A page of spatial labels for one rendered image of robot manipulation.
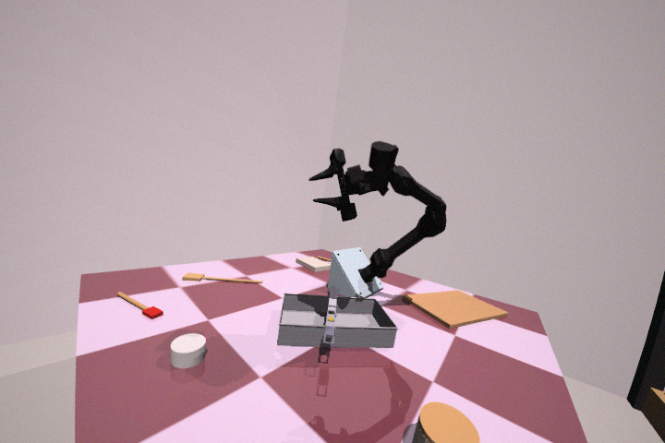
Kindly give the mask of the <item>white cylinder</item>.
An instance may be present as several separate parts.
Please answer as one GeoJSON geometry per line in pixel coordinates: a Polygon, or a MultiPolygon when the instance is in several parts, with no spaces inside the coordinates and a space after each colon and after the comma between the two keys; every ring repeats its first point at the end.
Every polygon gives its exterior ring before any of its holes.
{"type": "Polygon", "coordinates": [[[199,334],[181,335],[172,341],[171,364],[177,368],[190,368],[204,360],[206,339],[199,334]]]}

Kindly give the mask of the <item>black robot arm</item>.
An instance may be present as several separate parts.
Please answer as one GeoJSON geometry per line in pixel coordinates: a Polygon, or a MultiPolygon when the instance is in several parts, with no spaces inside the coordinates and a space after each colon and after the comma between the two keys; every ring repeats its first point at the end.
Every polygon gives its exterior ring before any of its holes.
{"type": "Polygon", "coordinates": [[[435,237],[442,233],[446,227],[446,203],[417,183],[413,176],[403,166],[396,166],[395,159],[399,148],[383,141],[374,141],[370,147],[369,167],[367,171],[371,177],[371,189],[368,182],[364,180],[365,171],[361,170],[360,164],[348,167],[345,174],[350,174],[351,194],[366,194],[372,191],[380,191],[385,196],[389,190],[388,181],[395,193],[412,196],[427,205],[425,214],[419,219],[417,227],[407,233],[388,249],[379,248],[373,252],[370,262],[364,269],[359,269],[364,282],[373,281],[374,277],[383,278],[386,270],[393,264],[394,260],[408,249],[418,244],[422,239],[435,237]],[[364,171],[364,172],[363,172],[364,171]]]}

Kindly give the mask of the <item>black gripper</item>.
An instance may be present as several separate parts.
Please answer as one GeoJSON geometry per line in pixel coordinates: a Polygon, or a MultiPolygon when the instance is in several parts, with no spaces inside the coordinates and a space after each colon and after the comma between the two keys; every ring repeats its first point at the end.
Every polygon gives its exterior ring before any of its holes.
{"type": "MultiPolygon", "coordinates": [[[[355,203],[350,203],[349,195],[354,195],[358,193],[356,192],[351,194],[352,191],[351,188],[353,187],[351,184],[350,174],[345,174],[343,168],[343,166],[346,163],[344,151],[341,149],[333,149],[332,154],[330,156],[330,161],[331,164],[329,168],[327,168],[326,170],[324,170],[319,174],[310,177],[309,181],[331,178],[333,177],[334,174],[337,174],[342,196],[337,198],[316,198],[313,199],[313,202],[318,202],[336,207],[337,210],[341,211],[343,222],[353,220],[357,216],[357,210],[355,203]]],[[[365,174],[363,176],[365,182],[369,183],[371,189],[371,177],[369,172],[365,170],[365,174]]]]}

